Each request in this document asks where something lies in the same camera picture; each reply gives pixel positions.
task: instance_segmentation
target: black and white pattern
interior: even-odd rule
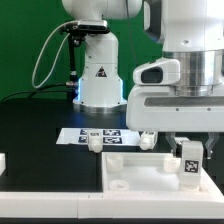
[[[185,172],[186,173],[198,173],[199,172],[199,161],[186,160],[185,161]]]
[[[120,130],[103,130],[105,136],[121,136]]]
[[[86,129],[81,129],[80,135],[87,135],[87,130]]]
[[[79,137],[79,143],[82,143],[82,144],[88,143],[88,137],[87,136],[80,136]]]
[[[92,132],[90,133],[91,136],[100,136],[99,132]]]
[[[103,138],[104,144],[122,144],[122,138],[119,137],[104,137]]]

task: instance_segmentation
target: black table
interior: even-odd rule
[[[61,128],[126,129],[125,113],[91,115],[76,112],[66,100],[13,99],[0,105],[0,153],[7,155],[7,169],[0,177],[0,191],[101,192],[101,155],[85,145],[56,145]],[[206,134],[188,134],[206,142]],[[204,168],[224,193],[224,135]],[[156,152],[169,152],[165,133]],[[104,151],[141,152],[135,146],[104,146]],[[0,219],[0,223],[189,223],[189,220],[35,220]],[[191,220],[191,223],[211,220]]]

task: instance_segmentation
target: black cable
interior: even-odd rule
[[[21,94],[39,94],[39,93],[67,93],[68,90],[50,90],[50,91],[22,91],[22,92],[16,92],[16,93],[12,93],[6,97],[4,97],[0,103],[4,103],[6,100],[8,100],[9,98],[16,96],[16,95],[21,95]]]
[[[37,91],[32,92],[27,98],[30,99],[33,96],[35,96],[38,92],[41,92],[43,90],[60,87],[60,86],[66,86],[66,83],[58,83],[58,84],[52,84],[52,85],[47,85],[47,86],[41,87]]]
[[[129,30],[130,47],[131,47],[135,67],[137,67],[138,66],[138,61],[137,61],[137,57],[136,57],[135,49],[134,49],[134,45],[133,45],[133,36],[132,36],[132,31],[131,31],[130,15],[129,15],[129,9],[128,9],[128,0],[126,0],[126,9],[127,9],[127,17],[128,17],[128,30]]]

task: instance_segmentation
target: green backdrop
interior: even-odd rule
[[[32,72],[46,38],[58,25],[69,19],[71,17],[63,9],[61,0],[0,0],[0,98],[18,91],[33,90]],[[133,86],[132,72],[136,67],[131,53],[128,23],[126,20],[111,20],[109,24],[120,43],[119,75],[124,80],[124,97],[127,98]],[[143,32],[142,12],[131,19],[131,30],[139,65],[161,56],[161,46],[150,41]],[[41,61],[37,82],[48,74],[61,40],[62,36],[56,34],[51,41]],[[76,59],[77,72],[81,75],[84,46],[76,50]],[[68,48],[65,45],[48,84],[68,79]],[[64,96],[48,94],[47,97]]]

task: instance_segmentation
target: metal cylinder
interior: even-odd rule
[[[223,51],[163,52],[164,58],[180,62],[181,79],[175,84],[177,96],[208,96],[212,87],[224,81]]]

